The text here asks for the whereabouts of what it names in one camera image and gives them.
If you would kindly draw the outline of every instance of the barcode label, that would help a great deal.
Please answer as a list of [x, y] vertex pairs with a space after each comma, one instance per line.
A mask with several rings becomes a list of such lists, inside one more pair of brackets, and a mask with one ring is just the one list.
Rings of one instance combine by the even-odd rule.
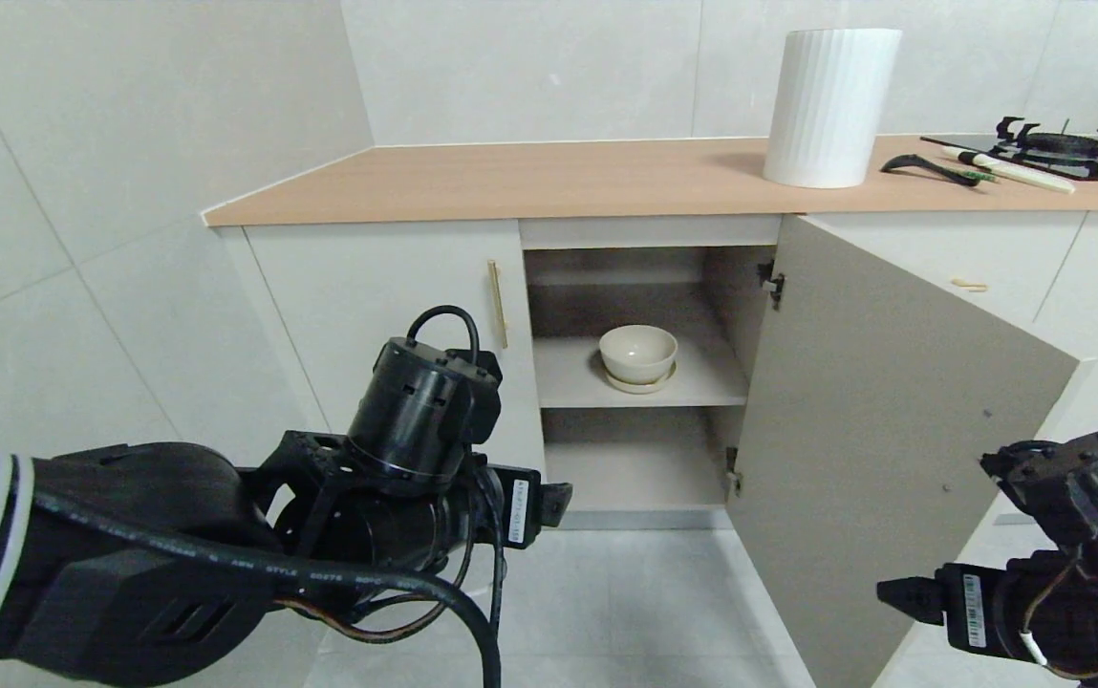
[[970, 646], [986, 646], [986, 617], [982, 610], [982, 579], [964, 574], [964, 625], [970, 633]]
[[527, 493], [531, 484], [526, 480], [514, 481], [514, 494], [511, 495], [511, 527], [506, 528], [505, 540], [508, 543], [523, 544], [523, 530], [527, 526]]

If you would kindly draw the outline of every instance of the stove burner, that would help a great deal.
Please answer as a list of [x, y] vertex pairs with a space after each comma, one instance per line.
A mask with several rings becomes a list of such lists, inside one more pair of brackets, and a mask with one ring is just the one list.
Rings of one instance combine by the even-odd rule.
[[1027, 122], [1020, 126], [1019, 132], [1011, 132], [1011, 126], [1017, 122], [1023, 122], [1023, 117], [1004, 117], [998, 123], [995, 132], [998, 134], [999, 147], [1012, 147], [1024, 156], [1035, 156], [1046, 161], [1098, 159], [1098, 138], [1046, 131], [1033, 134], [1033, 129], [1041, 126], [1037, 122]]

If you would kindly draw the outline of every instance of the white bowl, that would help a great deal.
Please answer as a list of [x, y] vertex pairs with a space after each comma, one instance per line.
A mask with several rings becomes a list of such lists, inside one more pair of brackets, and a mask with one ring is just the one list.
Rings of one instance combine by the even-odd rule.
[[613, 377], [650, 384], [663, 377], [675, 361], [672, 332], [649, 325], [627, 325], [604, 332], [601, 357]]

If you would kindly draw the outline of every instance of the white vase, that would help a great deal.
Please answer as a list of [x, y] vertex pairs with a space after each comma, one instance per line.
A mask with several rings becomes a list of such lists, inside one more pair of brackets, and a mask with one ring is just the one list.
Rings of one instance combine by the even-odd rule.
[[797, 31], [785, 36], [765, 179], [841, 189], [866, 179], [901, 32]]

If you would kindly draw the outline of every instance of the utensil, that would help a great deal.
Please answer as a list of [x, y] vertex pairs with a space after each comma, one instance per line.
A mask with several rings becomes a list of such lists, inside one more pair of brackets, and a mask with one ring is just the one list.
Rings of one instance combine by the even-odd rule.
[[652, 384], [671, 370], [680, 347], [672, 332], [650, 325], [627, 325], [601, 337], [601, 358], [613, 377]]
[[888, 162], [884, 162], [884, 167], [881, 171], [893, 171], [901, 168], [921, 168], [925, 170], [930, 170], [933, 173], [942, 176], [946, 181], [952, 183], [960, 183], [961, 187], [976, 187], [983, 178], [994, 179], [994, 174], [990, 173], [964, 173], [961, 170], [950, 170], [942, 166], [937, 166], [934, 162], [923, 158], [921, 156], [916, 156], [916, 154], [907, 153], [904, 156], [897, 156], [890, 159]]
[[985, 153], [970, 151], [968, 148], [957, 148], [955, 145], [943, 145], [941, 150], [943, 157], [946, 159], [960, 160], [967, 166], [991, 170], [995, 174], [1028, 183], [1030, 187], [1050, 189], [1050, 191], [1060, 191], [1063, 193], [1076, 192], [1076, 184], [1068, 182], [1061, 178], [1061, 176], [1043, 173], [1043, 171], [1032, 168], [1013, 166], [1012, 162], [991, 158], [990, 156], [986, 156]]

